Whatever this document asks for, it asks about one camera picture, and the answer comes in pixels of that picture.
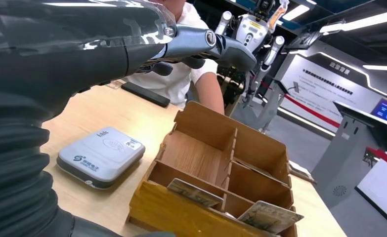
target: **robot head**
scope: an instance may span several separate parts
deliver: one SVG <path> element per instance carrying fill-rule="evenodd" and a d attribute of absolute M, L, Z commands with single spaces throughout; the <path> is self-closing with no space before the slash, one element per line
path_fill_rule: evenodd
<path fill-rule="evenodd" d="M 269 16 L 275 6 L 275 0 L 258 0 L 256 2 L 255 16 L 264 19 Z"/>

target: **speaker grille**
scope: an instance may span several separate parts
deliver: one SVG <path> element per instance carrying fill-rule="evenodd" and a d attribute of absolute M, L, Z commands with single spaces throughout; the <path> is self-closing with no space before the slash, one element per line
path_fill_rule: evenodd
<path fill-rule="evenodd" d="M 343 185 L 338 185 L 333 189 L 333 195 L 341 197 L 346 194 L 347 188 Z"/>

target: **white t-shirt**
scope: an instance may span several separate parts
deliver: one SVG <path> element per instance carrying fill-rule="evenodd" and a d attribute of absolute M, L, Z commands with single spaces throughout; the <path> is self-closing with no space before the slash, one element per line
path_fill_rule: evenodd
<path fill-rule="evenodd" d="M 184 4 L 183 13 L 178 23 L 208 29 L 207 24 L 201 20 L 195 7 L 187 2 Z M 203 74 L 208 72 L 216 74 L 217 69 L 217 63 L 209 59 L 205 60 L 205 64 L 200 69 L 191 69 L 183 63 L 171 65 L 173 66 L 173 71 L 167 77 L 156 73 L 147 73 L 132 75 L 126 77 L 125 80 L 169 98 L 172 104 L 184 108 L 186 103 L 185 96 L 189 90 L 190 82 L 192 81 L 196 84 Z"/>

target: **white humanoid robot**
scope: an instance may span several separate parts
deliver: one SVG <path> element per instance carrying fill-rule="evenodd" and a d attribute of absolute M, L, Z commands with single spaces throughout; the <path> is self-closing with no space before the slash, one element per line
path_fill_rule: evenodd
<path fill-rule="evenodd" d="M 235 22 L 232 38 L 243 43 L 258 60 L 257 66 L 244 75 L 244 89 L 246 99 L 242 102 L 243 108 L 249 106 L 255 96 L 261 81 L 269 72 L 271 64 L 276 58 L 276 55 L 285 43 L 282 36 L 272 37 L 275 31 L 277 22 L 287 11 L 289 0 L 279 0 L 280 6 L 269 17 L 272 8 L 275 6 L 275 0 L 259 0 L 257 1 L 255 10 L 252 13 L 244 14 L 233 19 L 231 12 L 223 13 L 219 25 L 216 29 L 217 34 L 224 34 L 227 27 L 231 27 Z M 229 69 L 227 74 L 233 74 L 235 69 Z"/>

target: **human arm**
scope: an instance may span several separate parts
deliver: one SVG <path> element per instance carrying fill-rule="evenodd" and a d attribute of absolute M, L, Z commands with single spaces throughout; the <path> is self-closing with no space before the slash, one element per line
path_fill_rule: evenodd
<path fill-rule="evenodd" d="M 190 79 L 198 91 L 199 102 L 220 114 L 224 114 L 224 101 L 221 88 L 216 78 L 218 64 L 206 59 L 204 65 L 199 69 L 192 69 Z"/>
<path fill-rule="evenodd" d="M 224 100 L 216 74 L 207 72 L 196 82 L 200 103 L 220 114 L 224 114 Z"/>

